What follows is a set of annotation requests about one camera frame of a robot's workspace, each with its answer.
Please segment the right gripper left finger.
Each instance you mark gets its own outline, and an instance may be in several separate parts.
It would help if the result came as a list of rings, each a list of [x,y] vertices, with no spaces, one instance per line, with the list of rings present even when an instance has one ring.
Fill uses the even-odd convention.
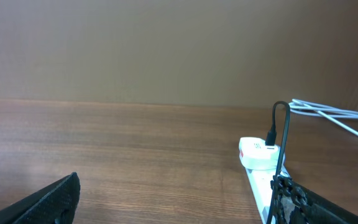
[[[80,199],[77,173],[0,210],[0,224],[72,224]]]

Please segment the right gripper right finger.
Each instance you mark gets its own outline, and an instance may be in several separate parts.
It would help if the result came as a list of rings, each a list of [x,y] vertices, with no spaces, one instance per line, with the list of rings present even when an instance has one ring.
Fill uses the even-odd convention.
[[[358,216],[296,183],[273,176],[270,220],[276,223],[358,224]]]

